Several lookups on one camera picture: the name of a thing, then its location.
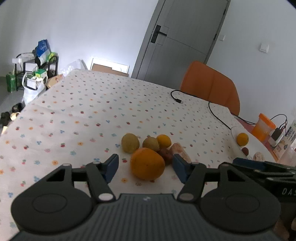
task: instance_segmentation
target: plate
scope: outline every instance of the plate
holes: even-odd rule
[[[249,137],[249,142],[246,146],[239,146],[237,144],[237,136],[240,133],[246,133]],[[249,133],[245,128],[234,126],[231,128],[231,135],[232,135],[231,145],[232,145],[232,150],[235,154],[235,157],[253,160],[254,154],[259,151],[263,154],[265,161],[275,162],[271,153],[262,144],[262,142],[260,142],[256,137],[254,137],[251,133]],[[244,147],[249,149],[249,155],[247,157],[242,152],[242,148]]]

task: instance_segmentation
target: gray door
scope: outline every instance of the gray door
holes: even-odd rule
[[[227,0],[165,0],[137,78],[179,89],[190,63],[205,61],[226,5]]]

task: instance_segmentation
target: wall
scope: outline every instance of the wall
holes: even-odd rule
[[[129,65],[131,75],[157,0],[6,0],[0,6],[0,76],[48,39],[59,69],[80,58]]]
[[[237,87],[240,116],[257,121],[260,112],[293,121],[296,106],[296,9],[286,0],[231,0],[207,63]],[[260,52],[269,43],[267,54]],[[284,117],[277,117],[281,124]]]

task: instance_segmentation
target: door handle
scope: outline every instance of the door handle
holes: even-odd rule
[[[161,28],[160,25],[156,25],[154,33],[153,33],[152,38],[151,38],[151,43],[155,44],[158,34],[162,34],[164,36],[167,36],[167,34],[165,34],[163,32],[160,32],[160,28]]]

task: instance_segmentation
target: chair backrest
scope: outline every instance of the chair backrest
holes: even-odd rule
[[[228,107],[231,113],[239,115],[239,96],[232,80],[199,61],[190,64],[180,90]]]

